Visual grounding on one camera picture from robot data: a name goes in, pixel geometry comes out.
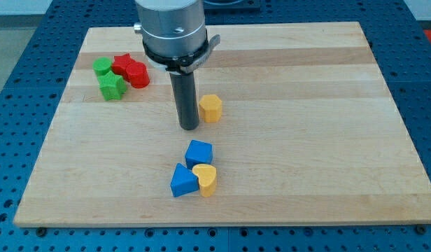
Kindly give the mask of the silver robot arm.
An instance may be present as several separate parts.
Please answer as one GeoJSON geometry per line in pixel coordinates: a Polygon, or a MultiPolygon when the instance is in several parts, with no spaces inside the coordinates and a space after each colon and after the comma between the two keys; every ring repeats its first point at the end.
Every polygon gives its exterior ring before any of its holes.
{"type": "Polygon", "coordinates": [[[136,0],[143,44],[162,57],[183,57],[207,40],[202,0],[136,0]]]}

